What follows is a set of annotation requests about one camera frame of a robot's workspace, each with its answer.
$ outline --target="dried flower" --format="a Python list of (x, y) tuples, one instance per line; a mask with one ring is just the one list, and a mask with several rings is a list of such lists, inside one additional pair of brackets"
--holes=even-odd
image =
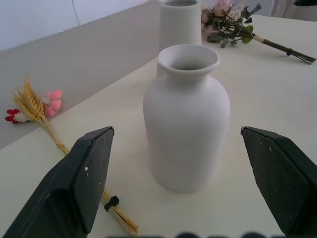
[(215, 16), (225, 16), (231, 9), (231, 0), (216, 0), (212, 10)]
[(311, 64), (315, 62), (314, 57), (294, 51), (285, 46), (269, 41), (261, 36), (253, 33), (253, 26), (244, 24), (252, 23), (251, 15), (261, 9), (260, 0), (257, 6), (248, 11), (245, 6), (245, 0), (237, 0), (235, 5), (231, 5), (230, 0), (216, 0), (216, 5), (212, 9), (204, 9), (202, 11), (202, 31), (208, 42), (219, 42), (220, 46), (225, 48), (228, 43), (235, 46), (237, 41), (247, 44), (252, 40), (268, 45), (280, 51), (293, 55), (300, 60)]
[(24, 113), (21, 113), (18, 109), (9, 109), (6, 111), (9, 116), (5, 117), (6, 121), (11, 121), (13, 124), (25, 123), (30, 120)]
[(205, 36), (206, 37), (209, 37), (211, 35), (217, 35), (219, 34), (219, 31), (213, 27), (213, 26), (208, 26), (206, 29), (205, 29)]

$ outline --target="table surface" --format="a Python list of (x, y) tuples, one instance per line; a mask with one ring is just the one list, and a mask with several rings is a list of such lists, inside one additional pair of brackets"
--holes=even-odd
[[(317, 32), (308, 30), (316, 29), (317, 23), (255, 16), (253, 25), (255, 33), (271, 41), (317, 55)], [(139, 225), (140, 235), (174, 237), (183, 231), (201, 237), (239, 237), (248, 231), (279, 235), (281, 231), (255, 183), (240, 128), (249, 125), (287, 136), (317, 164), (317, 65), (304, 64), (258, 42), (226, 49), (208, 45), (215, 46), (221, 56), (212, 76), (229, 95), (231, 121), (207, 189), (173, 193), (161, 187), (149, 169), (142, 102), (156, 76), (157, 59), (52, 119), (52, 127), (71, 148), (85, 133), (114, 126), (106, 187), (120, 198), (121, 209)], [(84, 59), (74, 67), (85, 67)], [(0, 235), (62, 157), (40, 128), (0, 150)], [(124, 234), (100, 206), (89, 237)]]

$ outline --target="white ceramic vase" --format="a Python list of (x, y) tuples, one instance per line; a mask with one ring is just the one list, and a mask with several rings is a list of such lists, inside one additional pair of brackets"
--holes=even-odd
[(158, 61), (165, 73), (150, 84), (143, 101), (152, 171), (170, 190), (195, 192), (210, 180), (229, 124), (229, 97), (208, 75), (220, 57), (187, 44), (164, 49)]
[[(201, 44), (201, 8), (197, 0), (166, 0), (159, 11), (159, 51), (180, 44)], [(158, 75), (162, 69), (158, 65)]]

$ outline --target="pink flower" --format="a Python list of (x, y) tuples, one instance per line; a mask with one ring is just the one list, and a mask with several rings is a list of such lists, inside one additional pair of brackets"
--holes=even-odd
[(205, 29), (205, 39), (207, 40), (209, 36), (218, 35), (219, 31), (213, 26), (209, 26)]
[(231, 0), (216, 0), (212, 10), (216, 16), (225, 16), (231, 9)]
[(45, 105), (45, 114), (49, 117), (54, 117), (55, 112), (60, 109), (61, 106), (61, 91), (56, 90), (54, 92), (48, 92), (46, 98), (43, 99)]

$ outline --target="vase neck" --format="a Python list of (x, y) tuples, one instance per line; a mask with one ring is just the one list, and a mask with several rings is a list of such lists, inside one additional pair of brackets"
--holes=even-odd
[(175, 45), (158, 55), (159, 65), (174, 80), (194, 83), (206, 78), (220, 63), (218, 53), (202, 45)]

